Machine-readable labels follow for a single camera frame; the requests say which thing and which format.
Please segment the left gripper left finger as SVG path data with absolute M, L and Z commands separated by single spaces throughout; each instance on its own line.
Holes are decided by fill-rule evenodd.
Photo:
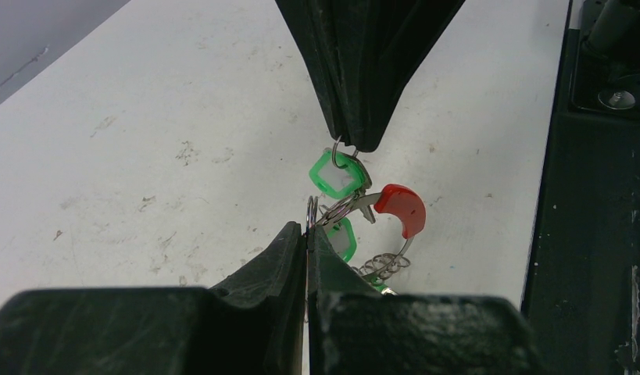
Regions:
M 286 223 L 210 288 L 20 292 L 0 308 L 0 374 L 300 374 L 305 244 Z

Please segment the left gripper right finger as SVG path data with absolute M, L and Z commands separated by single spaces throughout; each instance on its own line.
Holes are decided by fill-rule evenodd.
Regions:
M 543 374 L 527 321 L 505 299 L 383 295 L 312 228 L 308 246 L 313 374 Z

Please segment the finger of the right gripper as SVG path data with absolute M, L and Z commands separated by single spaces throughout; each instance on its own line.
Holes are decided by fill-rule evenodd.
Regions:
M 350 87 L 350 144 L 377 149 L 406 85 L 462 1 L 365 1 Z
M 308 70 L 327 128 L 335 140 L 355 143 L 345 111 L 344 77 L 332 1 L 276 2 Z

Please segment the key with green tag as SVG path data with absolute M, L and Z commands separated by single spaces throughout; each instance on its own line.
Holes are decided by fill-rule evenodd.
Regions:
M 327 238 L 336 254 L 348 263 L 357 249 L 357 240 L 350 220 L 345 217 L 329 227 Z
M 327 225 L 338 222 L 349 214 L 351 208 L 356 207 L 356 201 L 364 198 L 365 193 L 372 187 L 370 175 L 358 159 L 358 150 L 352 154 L 340 152 L 338 146 L 341 137 L 331 148 L 325 148 L 322 156 L 309 170 L 309 178 L 318 190 L 329 198 L 337 201 L 320 217 L 320 222 Z

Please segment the metal keyring with red handle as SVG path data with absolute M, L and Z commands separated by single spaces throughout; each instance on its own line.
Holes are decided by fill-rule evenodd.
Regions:
M 327 235 L 328 228 L 339 221 L 323 225 L 320 217 L 324 209 L 333 204 L 321 205 L 317 196 L 310 197 L 306 229 L 315 227 Z M 338 258 L 376 291 L 393 294 L 387 282 L 411 265 L 406 253 L 426 224 L 427 214 L 422 198 L 405 186 L 387 184 L 379 192 L 365 193 L 365 197 L 359 198 L 356 207 L 351 208 L 345 217 L 352 224 L 357 249 L 349 262 Z

